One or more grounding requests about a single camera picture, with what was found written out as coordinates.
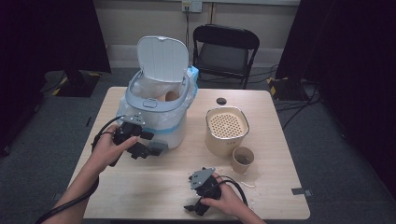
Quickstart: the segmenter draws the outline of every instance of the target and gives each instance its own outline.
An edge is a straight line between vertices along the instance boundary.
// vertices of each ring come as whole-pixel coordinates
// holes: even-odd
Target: person's arm
[[[218,180],[218,182],[222,181],[218,174],[214,173],[213,176]],[[230,185],[224,183],[219,187],[221,189],[221,198],[219,200],[203,198],[201,199],[201,203],[211,207],[216,207],[226,215],[237,217],[244,224],[265,223],[242,202]]]
[[[131,137],[122,144],[116,146],[113,143],[112,133],[114,133],[117,128],[117,125],[111,125],[106,129],[106,133],[102,134],[91,156],[54,207],[68,203],[86,193],[92,187],[99,174],[102,173],[111,162],[115,161],[125,149],[133,146],[137,142],[137,137]],[[88,200],[89,198],[56,214],[43,223],[81,223]]]

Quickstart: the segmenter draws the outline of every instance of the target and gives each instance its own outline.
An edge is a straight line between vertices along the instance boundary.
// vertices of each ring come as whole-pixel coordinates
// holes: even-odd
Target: brown paper cup
[[[237,147],[233,151],[231,166],[233,167],[233,171],[240,175],[244,175],[253,161],[254,154],[248,147]]]

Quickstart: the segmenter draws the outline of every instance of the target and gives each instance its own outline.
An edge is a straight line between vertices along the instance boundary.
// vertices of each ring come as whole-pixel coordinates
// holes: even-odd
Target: white wall
[[[145,35],[164,35],[186,43],[186,15],[181,12],[180,2],[95,0],[94,3],[105,42],[110,46],[135,46]],[[203,2],[203,12],[189,16],[189,49],[192,49],[194,28],[212,21],[252,31],[261,41],[255,65],[276,63],[296,11],[297,6]]]

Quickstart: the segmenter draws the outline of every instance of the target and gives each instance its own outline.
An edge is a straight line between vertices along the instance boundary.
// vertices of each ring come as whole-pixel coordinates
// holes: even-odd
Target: brown basket
[[[206,114],[206,126],[207,148],[222,157],[231,156],[249,131],[244,113],[233,106],[209,110]]]

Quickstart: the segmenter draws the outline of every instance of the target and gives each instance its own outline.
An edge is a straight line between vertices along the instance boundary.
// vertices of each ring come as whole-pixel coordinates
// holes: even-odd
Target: open lid
[[[163,82],[181,82],[189,65],[186,46],[165,36],[141,38],[137,58],[145,77]]]

